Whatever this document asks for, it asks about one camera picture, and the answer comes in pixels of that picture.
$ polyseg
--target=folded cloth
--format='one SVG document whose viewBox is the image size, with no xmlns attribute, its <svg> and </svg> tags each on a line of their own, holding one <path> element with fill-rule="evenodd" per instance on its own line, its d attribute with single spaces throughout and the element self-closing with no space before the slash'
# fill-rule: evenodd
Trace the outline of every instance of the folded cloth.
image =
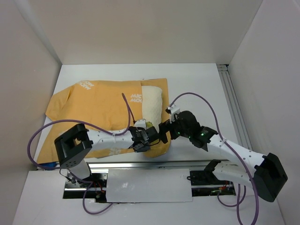
<svg viewBox="0 0 300 225">
<path fill-rule="evenodd" d="M 53 121 L 63 119 L 83 120 L 106 130 L 120 130 L 127 127 L 128 112 L 122 93 L 129 103 L 135 119 L 142 119 L 142 86 L 156 86 L 162 90 L 161 120 L 168 119 L 165 108 L 168 105 L 168 88 L 166 79 L 147 81 L 80 81 L 56 94 L 50 100 L 46 115 Z M 54 140 L 75 124 L 64 122 L 54 124 L 42 146 L 37 158 L 38 163 L 58 161 Z M 170 143 L 160 143 L 145 152 L 148 157 L 165 154 Z M 98 150 L 89 153 L 87 158 L 101 158 L 110 155 L 134 152 L 133 149 Z"/>
</svg>

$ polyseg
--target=white panel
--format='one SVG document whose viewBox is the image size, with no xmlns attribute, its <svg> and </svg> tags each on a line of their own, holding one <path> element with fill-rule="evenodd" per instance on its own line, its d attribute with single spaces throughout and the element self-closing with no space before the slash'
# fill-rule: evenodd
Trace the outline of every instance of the white panel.
<svg viewBox="0 0 300 225">
<path fill-rule="evenodd" d="M 169 102 L 183 92 L 198 93 L 211 103 L 215 109 L 220 129 L 229 140 L 237 143 L 228 104 L 215 64 L 118 64 L 118 65 L 63 65 L 54 93 L 73 85 L 80 80 L 142 80 L 167 78 L 169 89 Z M 209 107 L 200 98 L 183 96 L 176 105 L 181 110 L 191 111 L 203 126 L 216 129 L 216 123 Z M 37 147 L 38 153 L 50 130 L 45 129 L 40 137 Z M 148 158 L 143 153 L 127 153 L 98 159 L 99 162 L 143 162 L 143 161 L 189 161 L 224 159 L 198 149 L 186 138 L 172 141 L 169 151 L 156 158 Z"/>
<path fill-rule="evenodd" d="M 262 0 L 28 0 L 63 64 L 229 63 Z"/>
<path fill-rule="evenodd" d="M 110 169 L 106 199 L 109 203 L 191 202 L 189 175 L 189 169 Z"/>
<path fill-rule="evenodd" d="M 264 0 L 229 73 L 253 150 L 273 152 L 289 180 L 278 196 L 287 225 L 300 221 L 300 8 Z"/>
<path fill-rule="evenodd" d="M 0 31 L 0 223 L 10 225 L 30 169 L 27 141 L 45 119 L 60 65 L 12 0 L 0 0 Z"/>
<path fill-rule="evenodd" d="M 110 224 L 110 225 L 235 225 L 236 211 L 222 206 L 216 196 L 194 197 L 192 202 L 114 204 L 107 212 L 92 216 L 83 210 L 82 199 L 62 199 L 65 178 L 58 171 L 29 173 L 15 216 L 14 225 Z M 236 196 L 221 196 L 233 204 Z M 284 225 L 277 201 L 260 200 L 256 225 Z M 86 200 L 90 211 L 107 204 Z M 241 205 L 244 224 L 250 224 L 255 211 L 254 197 L 247 196 Z"/>
</svg>

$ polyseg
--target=white logo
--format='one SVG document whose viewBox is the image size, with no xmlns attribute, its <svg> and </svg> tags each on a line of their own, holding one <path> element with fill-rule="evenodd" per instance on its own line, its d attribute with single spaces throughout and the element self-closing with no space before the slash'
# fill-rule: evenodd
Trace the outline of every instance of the white logo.
<svg viewBox="0 0 300 225">
<path fill-rule="evenodd" d="M 139 94 L 132 94 L 131 95 L 131 102 L 142 102 L 142 95 Z"/>
<path fill-rule="evenodd" d="M 77 84 L 79 84 L 80 86 L 84 87 L 86 90 L 91 89 L 91 87 L 93 87 L 94 85 L 89 82 L 89 81 L 80 81 Z"/>
</svg>

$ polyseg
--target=yellow object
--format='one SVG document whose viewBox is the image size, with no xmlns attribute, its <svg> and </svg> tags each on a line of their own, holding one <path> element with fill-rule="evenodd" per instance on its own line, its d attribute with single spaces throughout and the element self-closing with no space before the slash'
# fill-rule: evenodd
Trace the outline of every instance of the yellow object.
<svg viewBox="0 0 300 225">
<path fill-rule="evenodd" d="M 136 120 L 142 119 L 142 102 L 138 98 L 142 96 L 142 86 L 157 86 L 163 91 L 162 121 L 168 119 L 165 109 L 168 106 L 168 86 L 166 79 L 154 79 L 146 81 L 81 81 L 56 94 L 50 100 L 46 115 L 53 121 L 63 119 L 83 120 L 106 130 L 119 130 L 127 126 L 128 112 L 122 98 L 122 93 Z M 53 125 L 41 152 L 37 158 L 38 163 L 58 161 L 54 140 L 75 124 L 64 122 Z M 165 154 L 169 148 L 167 144 L 160 143 L 144 154 L 148 157 L 157 157 Z M 87 158 L 102 158 L 115 154 L 134 152 L 133 149 L 110 149 L 93 151 Z"/>
</svg>

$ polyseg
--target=yellow cloth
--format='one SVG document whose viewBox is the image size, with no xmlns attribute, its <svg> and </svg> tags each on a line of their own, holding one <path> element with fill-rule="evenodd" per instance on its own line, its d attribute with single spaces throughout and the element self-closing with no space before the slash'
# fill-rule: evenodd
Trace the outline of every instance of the yellow cloth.
<svg viewBox="0 0 300 225">
<path fill-rule="evenodd" d="M 74 119 L 92 123 L 106 130 L 119 130 L 127 126 L 128 112 L 122 93 L 136 120 L 142 119 L 141 101 L 130 101 L 131 96 L 142 96 L 142 86 L 157 86 L 163 91 L 162 121 L 168 119 L 165 108 L 168 105 L 168 87 L 166 79 L 154 79 L 147 81 L 81 81 L 56 94 L 50 100 L 46 115 L 52 120 Z M 37 158 L 38 163 L 58 161 L 54 140 L 63 132 L 75 124 L 64 122 L 53 125 Z M 167 144 L 160 143 L 145 152 L 148 157 L 157 157 L 165 154 L 169 148 Z M 102 158 L 113 154 L 134 152 L 133 149 L 110 151 L 110 149 L 98 150 L 89 153 L 87 158 Z"/>
</svg>

